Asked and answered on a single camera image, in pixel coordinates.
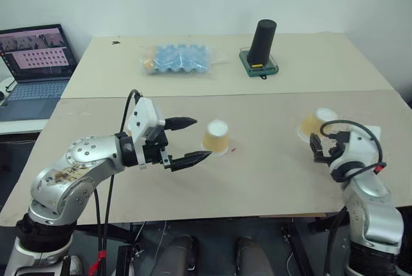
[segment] floor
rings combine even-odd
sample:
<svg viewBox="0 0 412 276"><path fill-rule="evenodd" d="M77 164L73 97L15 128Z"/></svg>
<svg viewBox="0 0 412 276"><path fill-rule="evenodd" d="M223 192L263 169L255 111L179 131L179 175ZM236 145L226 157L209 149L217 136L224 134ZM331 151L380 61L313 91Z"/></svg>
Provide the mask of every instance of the floor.
<svg viewBox="0 0 412 276"><path fill-rule="evenodd" d="M15 182L18 180L20 172L26 163L28 155L33 147L33 143L25 144L3 144L0 143L0 153L2 163L0 163L0 209L3 207ZM305 223L313 219L294 219L303 232L306 230ZM164 236L158 256L170 241L177 236L189 234L195 236L200 244L200 261L198 263L199 276L218 276L234 274L234 245L241 236L249 236L259 243L266 252L272 265L275 275L300 275L294 258L289 260L288 274L286 270L286 260L288 259L291 248L284 238L281 226L291 221L290 218L230 218L230 219L199 219L185 221L168 221L165 223L147 223L142 230L143 254L134 261L136 275L149 276L153 269L156 250ZM304 232L305 243L310 257L312 268L315 275L322 275L323 260L326 245L326 234L309 235ZM340 275L345 258L345 239L348 236L347 228L339 232L336 242L339 253L340 263L334 268ZM8 262L12 245L14 243L14 228L0 227L0 266L5 266ZM108 243L108 271L115 269L117 261L117 249L120 242L109 241ZM88 236L81 232L75 232L73 244L70 248L72 255L79 255L85 267L85 275L90 264L97 258L97 240L95 237Z"/></svg>

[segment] laptop screen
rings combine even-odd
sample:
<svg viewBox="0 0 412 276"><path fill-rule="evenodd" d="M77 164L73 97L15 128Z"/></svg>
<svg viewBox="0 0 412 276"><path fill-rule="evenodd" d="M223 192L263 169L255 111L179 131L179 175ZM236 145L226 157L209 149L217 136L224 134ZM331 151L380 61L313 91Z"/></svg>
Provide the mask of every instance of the laptop screen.
<svg viewBox="0 0 412 276"><path fill-rule="evenodd" d="M0 56L18 82L69 79L77 66L59 24L0 31Z"/></svg>

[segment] laptop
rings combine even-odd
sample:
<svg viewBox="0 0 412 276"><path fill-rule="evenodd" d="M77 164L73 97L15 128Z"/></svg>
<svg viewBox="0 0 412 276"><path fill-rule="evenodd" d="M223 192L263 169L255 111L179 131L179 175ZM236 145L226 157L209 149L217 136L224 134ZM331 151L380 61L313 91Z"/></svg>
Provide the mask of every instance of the laptop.
<svg viewBox="0 0 412 276"><path fill-rule="evenodd" d="M17 82L0 122L49 118L77 66L62 26L0 31L0 57Z"/></svg>

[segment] black speaker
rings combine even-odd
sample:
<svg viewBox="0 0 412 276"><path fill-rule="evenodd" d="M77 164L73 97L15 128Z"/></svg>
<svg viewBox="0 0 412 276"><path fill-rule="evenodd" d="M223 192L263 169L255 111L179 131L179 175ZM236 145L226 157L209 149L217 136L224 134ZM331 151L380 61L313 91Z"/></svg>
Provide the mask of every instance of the black speaker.
<svg viewBox="0 0 412 276"><path fill-rule="evenodd" d="M247 62L250 65L266 65L269 61L270 48L276 31L276 22L260 20L257 25L252 46L247 55Z"/></svg>

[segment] plastic bag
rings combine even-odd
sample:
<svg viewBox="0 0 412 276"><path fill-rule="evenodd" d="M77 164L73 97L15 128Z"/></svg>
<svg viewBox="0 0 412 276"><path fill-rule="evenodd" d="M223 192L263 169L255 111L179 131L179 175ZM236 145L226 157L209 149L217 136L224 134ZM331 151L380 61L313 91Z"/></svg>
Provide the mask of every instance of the plastic bag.
<svg viewBox="0 0 412 276"><path fill-rule="evenodd" d="M205 73L211 64L226 60L223 55L216 57L216 52L205 45L168 44L146 49L141 63L148 74Z"/></svg>

